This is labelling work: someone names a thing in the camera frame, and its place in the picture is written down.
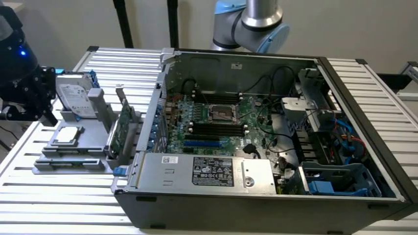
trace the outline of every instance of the motherboard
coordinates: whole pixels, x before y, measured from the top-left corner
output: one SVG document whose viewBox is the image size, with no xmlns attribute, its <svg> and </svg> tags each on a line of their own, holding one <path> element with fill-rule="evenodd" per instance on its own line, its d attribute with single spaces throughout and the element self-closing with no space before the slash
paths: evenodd
<svg viewBox="0 0 418 235">
<path fill-rule="evenodd" d="M 245 153 L 253 144 L 266 155 L 273 136 L 272 117 L 257 96 L 171 94 L 166 104 L 170 136 L 167 153 L 257 157 Z"/>
</svg>

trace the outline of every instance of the white wall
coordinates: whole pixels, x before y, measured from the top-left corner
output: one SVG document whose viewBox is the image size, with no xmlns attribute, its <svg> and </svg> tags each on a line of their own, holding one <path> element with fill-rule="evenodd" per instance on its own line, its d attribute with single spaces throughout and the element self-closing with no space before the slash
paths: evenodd
<svg viewBox="0 0 418 235">
<path fill-rule="evenodd" d="M 73 68 L 90 45 L 122 47 L 111 0 L 27 0 L 21 17 L 43 64 Z M 217 0 L 180 0 L 181 47 L 208 49 Z M 127 0 L 134 43 L 170 46 L 166 0 Z M 364 58 L 380 72 L 418 60 L 417 0 L 282 0 L 281 53 Z"/>
</svg>

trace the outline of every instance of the black pole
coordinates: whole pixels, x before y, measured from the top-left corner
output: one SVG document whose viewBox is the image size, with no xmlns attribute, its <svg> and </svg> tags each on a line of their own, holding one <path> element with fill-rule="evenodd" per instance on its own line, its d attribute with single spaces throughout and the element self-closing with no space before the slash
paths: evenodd
<svg viewBox="0 0 418 235">
<path fill-rule="evenodd" d="M 119 19 L 125 47 L 134 48 L 130 21 L 129 21 L 129 15 L 126 13 L 125 0 L 114 0 L 114 5 L 115 5 L 118 19 Z"/>
<path fill-rule="evenodd" d="M 174 48 L 180 48 L 178 6 L 180 6 L 178 0 L 167 0 L 170 45 Z"/>
</svg>

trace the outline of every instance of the green circuit board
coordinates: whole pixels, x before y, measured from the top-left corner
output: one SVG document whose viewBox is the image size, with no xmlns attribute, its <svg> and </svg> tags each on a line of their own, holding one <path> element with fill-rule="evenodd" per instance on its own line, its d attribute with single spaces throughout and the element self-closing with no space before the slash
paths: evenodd
<svg viewBox="0 0 418 235">
<path fill-rule="evenodd" d="M 244 137 L 221 136 L 221 147 L 193 147 L 194 152 L 189 152 L 188 154 L 237 156 L 237 153 L 242 153 L 242 148 L 250 143 L 254 144 L 258 149 L 264 148 L 264 139 L 269 142 L 274 137 L 260 129 L 258 114 L 262 108 L 256 106 L 256 100 L 257 97 L 246 96 L 237 105 L 220 105 L 196 103 L 186 95 L 181 99 L 178 98 L 176 102 L 170 103 L 171 115 L 167 116 L 170 128 L 167 153 L 184 153 L 185 136 L 190 135 L 189 124 L 192 121 L 196 123 L 248 125 L 249 133 Z M 220 109 L 232 107 L 230 109 L 236 110 L 236 120 L 228 120 L 216 115 L 210 115 L 212 106 Z M 265 109 L 261 113 L 261 118 L 268 120 L 268 115 L 269 112 Z M 269 125 L 264 125 L 264 129 L 273 132 L 273 128 Z"/>
</svg>

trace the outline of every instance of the power supply label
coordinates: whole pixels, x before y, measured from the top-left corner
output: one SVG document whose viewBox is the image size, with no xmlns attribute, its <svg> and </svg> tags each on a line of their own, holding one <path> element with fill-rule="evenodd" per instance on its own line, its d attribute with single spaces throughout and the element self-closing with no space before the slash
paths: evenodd
<svg viewBox="0 0 418 235">
<path fill-rule="evenodd" d="M 194 185 L 234 187 L 234 166 L 232 158 L 194 158 Z"/>
</svg>

